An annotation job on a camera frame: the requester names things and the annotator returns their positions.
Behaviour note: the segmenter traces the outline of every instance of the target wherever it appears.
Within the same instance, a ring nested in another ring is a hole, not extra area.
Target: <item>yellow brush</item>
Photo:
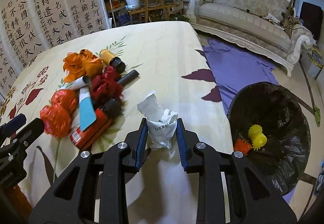
[[[267,138],[262,133],[262,127],[258,124],[252,125],[248,131],[248,136],[252,141],[254,150],[260,149],[267,143]]]

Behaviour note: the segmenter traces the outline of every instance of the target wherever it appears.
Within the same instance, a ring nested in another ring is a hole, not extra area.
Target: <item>tile floor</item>
[[[198,33],[198,37],[202,45],[207,45],[207,38],[213,38],[213,36],[204,34],[202,32]],[[277,64],[275,65],[276,68],[273,70],[273,74],[276,77],[279,84],[289,89],[292,93],[301,98],[309,106],[312,106],[306,79],[304,77],[300,65],[295,65],[292,71],[291,78],[287,78],[286,70],[283,67]],[[302,106],[302,111],[307,118],[311,132],[311,150],[305,173],[317,178],[319,173],[321,172],[321,164],[324,160],[324,104],[315,79],[308,74],[307,77],[311,86],[315,105],[321,111],[322,121],[321,126],[317,127],[314,115]],[[290,207],[294,210],[297,219],[299,219],[302,215],[302,212],[304,211],[308,199],[311,195],[311,191],[311,184],[305,183],[303,181],[298,182],[294,195],[289,204]],[[308,208],[312,205],[315,199],[316,197],[312,196]]]

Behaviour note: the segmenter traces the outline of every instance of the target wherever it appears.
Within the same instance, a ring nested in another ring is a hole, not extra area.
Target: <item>sofa cushion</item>
[[[207,3],[199,7],[198,14],[200,17],[215,20],[255,35],[284,51],[289,51],[291,48],[291,40],[286,32],[258,16],[248,14],[237,8]]]

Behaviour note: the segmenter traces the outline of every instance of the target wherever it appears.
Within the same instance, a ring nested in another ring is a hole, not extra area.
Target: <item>white plastic wrapper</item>
[[[137,109],[147,119],[148,132],[152,141],[150,148],[171,149],[171,138],[177,127],[178,113],[163,109],[157,102],[155,91],[151,91],[145,99],[137,105]]]

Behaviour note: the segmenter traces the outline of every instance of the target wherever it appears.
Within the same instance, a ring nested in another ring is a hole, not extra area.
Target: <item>sofa armrest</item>
[[[196,16],[198,15],[197,11],[199,6],[202,6],[206,3],[204,0],[181,0],[184,3],[188,3],[188,9],[186,12],[186,17],[189,18],[191,23],[196,23],[197,19]]]
[[[291,53],[287,56],[287,61],[295,65],[300,58],[302,47],[305,50],[310,50],[313,45],[312,33],[302,25],[295,25],[291,35]]]

